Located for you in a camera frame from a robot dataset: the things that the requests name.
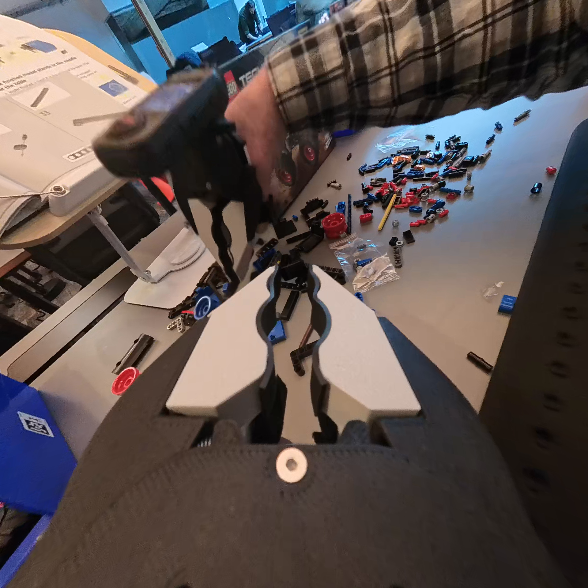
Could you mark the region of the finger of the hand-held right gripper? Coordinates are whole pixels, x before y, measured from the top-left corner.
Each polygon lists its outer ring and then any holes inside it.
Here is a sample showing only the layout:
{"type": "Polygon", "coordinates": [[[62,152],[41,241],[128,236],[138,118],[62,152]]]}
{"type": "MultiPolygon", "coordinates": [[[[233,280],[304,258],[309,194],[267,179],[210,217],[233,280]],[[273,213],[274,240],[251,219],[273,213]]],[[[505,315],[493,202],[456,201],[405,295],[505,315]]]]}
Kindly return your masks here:
{"type": "Polygon", "coordinates": [[[254,256],[254,241],[259,233],[259,214],[238,203],[238,276],[245,277],[254,256]]]}
{"type": "Polygon", "coordinates": [[[209,212],[210,234],[217,247],[215,258],[228,280],[227,295],[233,295],[240,284],[241,206],[209,206],[209,212]]]}

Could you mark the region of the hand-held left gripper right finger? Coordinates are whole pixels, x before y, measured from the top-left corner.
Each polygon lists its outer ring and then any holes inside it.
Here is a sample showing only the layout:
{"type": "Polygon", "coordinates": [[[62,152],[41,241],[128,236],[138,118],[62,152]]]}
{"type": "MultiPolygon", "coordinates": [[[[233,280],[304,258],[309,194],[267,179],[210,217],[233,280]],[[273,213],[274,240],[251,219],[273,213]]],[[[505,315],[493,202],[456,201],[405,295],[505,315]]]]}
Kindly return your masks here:
{"type": "Polygon", "coordinates": [[[319,422],[315,443],[336,443],[352,421],[415,417],[422,410],[373,309],[310,266],[311,402],[319,422]]]}

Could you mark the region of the metal wire page holder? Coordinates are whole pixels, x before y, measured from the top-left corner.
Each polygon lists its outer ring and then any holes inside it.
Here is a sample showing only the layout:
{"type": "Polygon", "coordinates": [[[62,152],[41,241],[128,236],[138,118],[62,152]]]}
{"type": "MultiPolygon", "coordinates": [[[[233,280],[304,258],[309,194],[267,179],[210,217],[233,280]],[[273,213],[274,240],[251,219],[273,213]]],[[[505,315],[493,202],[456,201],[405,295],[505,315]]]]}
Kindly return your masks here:
{"type": "Polygon", "coordinates": [[[27,201],[30,199],[42,199],[44,196],[57,195],[62,196],[69,193],[69,189],[62,186],[53,186],[43,192],[28,192],[26,194],[1,195],[2,201],[21,200],[27,201]]]}

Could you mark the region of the printed task sheet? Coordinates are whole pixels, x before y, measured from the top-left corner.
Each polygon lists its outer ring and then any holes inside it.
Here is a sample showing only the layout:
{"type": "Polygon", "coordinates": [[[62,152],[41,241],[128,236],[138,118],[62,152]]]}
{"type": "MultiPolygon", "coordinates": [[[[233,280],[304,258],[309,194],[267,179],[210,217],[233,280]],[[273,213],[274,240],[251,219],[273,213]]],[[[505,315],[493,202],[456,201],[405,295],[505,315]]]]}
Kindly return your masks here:
{"type": "Polygon", "coordinates": [[[148,92],[63,38],[18,19],[1,16],[1,97],[32,109],[53,101],[106,99],[130,107],[148,92]]]}

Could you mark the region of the person's right hand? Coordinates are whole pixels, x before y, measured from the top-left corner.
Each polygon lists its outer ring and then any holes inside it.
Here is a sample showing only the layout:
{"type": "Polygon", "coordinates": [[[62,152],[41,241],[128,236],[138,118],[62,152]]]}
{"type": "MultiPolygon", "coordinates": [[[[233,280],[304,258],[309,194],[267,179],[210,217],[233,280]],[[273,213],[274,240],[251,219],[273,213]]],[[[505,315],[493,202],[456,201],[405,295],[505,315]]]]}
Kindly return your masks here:
{"type": "Polygon", "coordinates": [[[267,201],[287,131],[266,66],[229,103],[225,117],[234,123],[239,138],[246,144],[249,161],[267,201]]]}

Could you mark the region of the orange cone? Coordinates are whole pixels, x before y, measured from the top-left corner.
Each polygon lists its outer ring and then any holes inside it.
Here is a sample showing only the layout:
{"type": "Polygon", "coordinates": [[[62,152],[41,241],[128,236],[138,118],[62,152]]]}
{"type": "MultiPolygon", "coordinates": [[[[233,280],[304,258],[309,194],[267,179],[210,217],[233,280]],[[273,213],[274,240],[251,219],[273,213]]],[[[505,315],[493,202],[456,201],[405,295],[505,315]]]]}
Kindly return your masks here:
{"type": "Polygon", "coordinates": [[[173,216],[176,211],[176,198],[173,188],[170,184],[158,177],[140,179],[138,182],[149,193],[151,198],[157,202],[158,208],[166,212],[167,216],[173,216]]]}

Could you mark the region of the black rectangular panel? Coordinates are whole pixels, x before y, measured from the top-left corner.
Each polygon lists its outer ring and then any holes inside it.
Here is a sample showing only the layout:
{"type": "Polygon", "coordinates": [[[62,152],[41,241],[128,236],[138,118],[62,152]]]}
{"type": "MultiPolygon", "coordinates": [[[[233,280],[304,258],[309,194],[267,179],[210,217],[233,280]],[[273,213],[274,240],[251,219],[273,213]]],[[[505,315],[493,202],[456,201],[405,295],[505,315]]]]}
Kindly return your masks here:
{"type": "Polygon", "coordinates": [[[282,308],[282,310],[277,314],[277,318],[282,321],[290,321],[292,314],[298,304],[298,300],[300,297],[299,290],[290,290],[288,298],[282,308]]]}

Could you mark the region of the black angled liftarm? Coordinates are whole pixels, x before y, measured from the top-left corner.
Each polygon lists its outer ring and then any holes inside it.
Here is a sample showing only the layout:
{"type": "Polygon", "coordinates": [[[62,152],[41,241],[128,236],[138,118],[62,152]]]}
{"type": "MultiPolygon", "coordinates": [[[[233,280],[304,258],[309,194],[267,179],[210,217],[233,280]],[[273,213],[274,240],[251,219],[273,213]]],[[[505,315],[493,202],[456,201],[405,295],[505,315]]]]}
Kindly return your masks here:
{"type": "Polygon", "coordinates": [[[290,361],[296,375],[303,377],[305,375],[304,360],[311,357],[318,339],[308,342],[305,345],[298,347],[290,352],[290,361]]]}

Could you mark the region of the white booklet stand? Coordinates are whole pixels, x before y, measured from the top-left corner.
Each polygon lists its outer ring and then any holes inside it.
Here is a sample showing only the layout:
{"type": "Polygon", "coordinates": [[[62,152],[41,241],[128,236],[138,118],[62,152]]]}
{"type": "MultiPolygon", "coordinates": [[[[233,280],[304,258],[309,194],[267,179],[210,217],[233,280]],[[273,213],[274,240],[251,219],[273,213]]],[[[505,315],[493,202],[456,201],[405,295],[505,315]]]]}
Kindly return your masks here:
{"type": "MultiPolygon", "coordinates": [[[[89,202],[93,195],[105,190],[114,180],[116,178],[92,156],[89,162],[75,165],[43,187],[49,194],[49,210],[56,217],[64,217],[89,202]]],[[[136,286],[131,287],[131,303],[147,305],[147,292],[153,292],[159,303],[170,303],[172,291],[179,293],[180,285],[187,286],[188,269],[206,252],[202,239],[183,219],[178,234],[147,268],[143,268],[111,229],[100,205],[90,209],[88,217],[138,278],[136,286]]]]}

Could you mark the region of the black cylinder piece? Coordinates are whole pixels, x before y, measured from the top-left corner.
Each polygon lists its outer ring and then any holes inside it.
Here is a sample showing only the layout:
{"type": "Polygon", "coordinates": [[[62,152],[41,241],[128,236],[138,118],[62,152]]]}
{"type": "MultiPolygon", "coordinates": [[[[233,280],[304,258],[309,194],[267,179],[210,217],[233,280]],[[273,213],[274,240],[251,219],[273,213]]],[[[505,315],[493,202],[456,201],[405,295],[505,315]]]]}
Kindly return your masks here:
{"type": "Polygon", "coordinates": [[[112,374],[118,376],[125,369],[131,367],[135,368],[142,360],[145,353],[151,349],[154,342],[155,339],[151,335],[140,334],[139,337],[134,340],[127,352],[123,355],[121,360],[117,362],[114,370],[112,371],[112,374]]]}

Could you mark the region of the red wheel rim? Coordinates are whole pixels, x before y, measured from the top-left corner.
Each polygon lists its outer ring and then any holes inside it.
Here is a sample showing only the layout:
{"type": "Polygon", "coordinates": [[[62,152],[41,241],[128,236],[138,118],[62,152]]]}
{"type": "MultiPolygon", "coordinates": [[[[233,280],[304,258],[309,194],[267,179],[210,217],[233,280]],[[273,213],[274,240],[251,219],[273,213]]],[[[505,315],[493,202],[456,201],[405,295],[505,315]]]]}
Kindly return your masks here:
{"type": "Polygon", "coordinates": [[[325,238],[329,240],[342,238],[348,233],[348,223],[343,213],[335,212],[322,219],[322,229],[325,238]]]}

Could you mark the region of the clear zip bag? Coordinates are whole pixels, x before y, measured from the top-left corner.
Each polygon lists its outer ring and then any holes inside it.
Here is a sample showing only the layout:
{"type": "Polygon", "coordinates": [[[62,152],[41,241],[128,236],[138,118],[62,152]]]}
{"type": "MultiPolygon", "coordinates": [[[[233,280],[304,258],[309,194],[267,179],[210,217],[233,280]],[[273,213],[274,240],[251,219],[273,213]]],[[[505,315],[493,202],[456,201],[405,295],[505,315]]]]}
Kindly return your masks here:
{"type": "Polygon", "coordinates": [[[390,254],[371,239],[352,233],[331,242],[329,249],[355,293],[366,293],[401,278],[390,254]]]}

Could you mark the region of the printed toy truck set box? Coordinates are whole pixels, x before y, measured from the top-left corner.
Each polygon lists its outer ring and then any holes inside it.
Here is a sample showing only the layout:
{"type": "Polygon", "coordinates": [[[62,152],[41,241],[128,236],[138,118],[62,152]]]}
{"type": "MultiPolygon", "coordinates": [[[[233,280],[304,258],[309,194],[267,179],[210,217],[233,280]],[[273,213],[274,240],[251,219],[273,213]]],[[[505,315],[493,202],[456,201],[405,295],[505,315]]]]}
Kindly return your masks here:
{"type": "MultiPolygon", "coordinates": [[[[218,67],[222,74],[229,101],[243,91],[262,69],[268,56],[281,51],[311,28],[307,20],[290,30],[252,45],[239,57],[218,67]]],[[[334,148],[332,135],[327,131],[306,129],[289,134],[271,176],[270,193],[275,200],[275,212],[283,216],[321,164],[334,148]]]]}

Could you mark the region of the pile of small connector pieces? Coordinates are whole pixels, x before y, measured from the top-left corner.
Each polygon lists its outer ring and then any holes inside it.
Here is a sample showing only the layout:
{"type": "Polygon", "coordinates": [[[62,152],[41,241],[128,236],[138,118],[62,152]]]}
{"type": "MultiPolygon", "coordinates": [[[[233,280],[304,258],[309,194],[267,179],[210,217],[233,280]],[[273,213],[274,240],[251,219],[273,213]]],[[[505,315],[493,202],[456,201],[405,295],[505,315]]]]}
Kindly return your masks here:
{"type": "MultiPolygon", "coordinates": [[[[345,159],[346,170],[353,176],[343,182],[343,188],[352,195],[351,233],[371,226],[378,232],[389,194],[393,192],[397,192],[398,199],[386,224],[393,217],[399,220],[399,226],[411,231],[447,219],[452,204],[473,199],[485,189],[496,197],[522,193],[530,202],[536,202],[545,191],[544,181],[534,177],[523,179],[526,151],[506,152],[508,146],[515,145],[508,142],[513,139],[512,132],[531,115],[531,108],[512,116],[494,110],[487,115],[477,109],[458,118],[394,128],[385,135],[375,136],[373,146],[366,153],[359,149],[346,152],[346,157],[350,152],[353,154],[350,161],[345,159]],[[419,133],[418,145],[390,154],[374,147],[380,137],[409,126],[419,133]],[[542,192],[532,195],[530,190],[536,182],[543,184],[542,192]],[[359,217],[366,212],[373,213],[373,221],[360,225],[359,217]]],[[[345,200],[340,200],[346,206],[348,194],[345,200]]]]}

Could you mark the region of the blue storage bin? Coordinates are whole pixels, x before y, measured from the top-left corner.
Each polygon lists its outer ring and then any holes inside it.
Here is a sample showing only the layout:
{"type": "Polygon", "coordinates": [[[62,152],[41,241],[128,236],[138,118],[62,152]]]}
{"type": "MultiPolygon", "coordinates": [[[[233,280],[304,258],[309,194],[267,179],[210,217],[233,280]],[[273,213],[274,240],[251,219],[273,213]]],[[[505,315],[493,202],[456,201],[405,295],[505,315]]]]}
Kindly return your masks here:
{"type": "Polygon", "coordinates": [[[1,587],[47,531],[76,465],[40,393],[1,375],[1,507],[37,519],[1,564],[1,587]]]}

